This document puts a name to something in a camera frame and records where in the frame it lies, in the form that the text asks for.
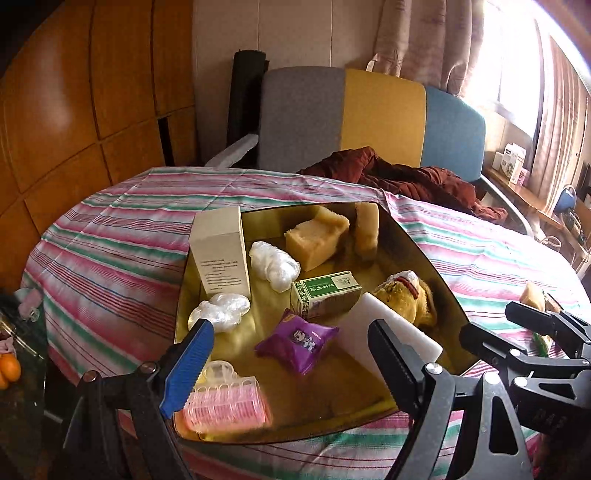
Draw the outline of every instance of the white foam block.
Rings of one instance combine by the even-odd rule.
[[[437,360],[443,347],[393,311],[371,293],[364,293],[339,322],[336,342],[367,370],[384,381],[368,346],[369,324],[384,319],[401,343],[413,347],[427,364]]]

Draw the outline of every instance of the chair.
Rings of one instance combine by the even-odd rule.
[[[288,67],[263,78],[259,134],[207,162],[230,167],[258,144],[258,167],[296,172],[337,150],[371,146],[384,160],[438,166],[490,193],[529,236],[517,208],[482,171],[485,121],[464,101],[409,80],[363,70]]]

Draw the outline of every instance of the armrest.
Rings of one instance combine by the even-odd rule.
[[[256,147],[257,143],[258,135],[244,135],[240,140],[236,140],[232,145],[224,148],[224,150],[208,161],[205,166],[213,168],[231,167],[246,155],[246,152]]]
[[[534,237],[534,231],[531,229],[530,223],[525,219],[521,212],[511,203],[511,201],[484,175],[480,174],[480,178],[473,181],[472,184],[485,189],[497,201],[501,202],[503,208],[509,212],[509,216],[519,224],[519,232],[524,235]]]

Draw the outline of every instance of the dark red cloth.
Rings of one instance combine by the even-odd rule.
[[[439,167],[392,165],[379,158],[371,147],[334,152],[299,173],[384,189],[499,225],[507,218],[504,208],[482,206],[476,198],[474,185],[453,172]]]

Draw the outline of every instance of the yellow cushion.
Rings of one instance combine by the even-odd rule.
[[[421,164],[426,119],[420,83],[364,70],[348,70],[340,148],[373,147],[390,163]]]

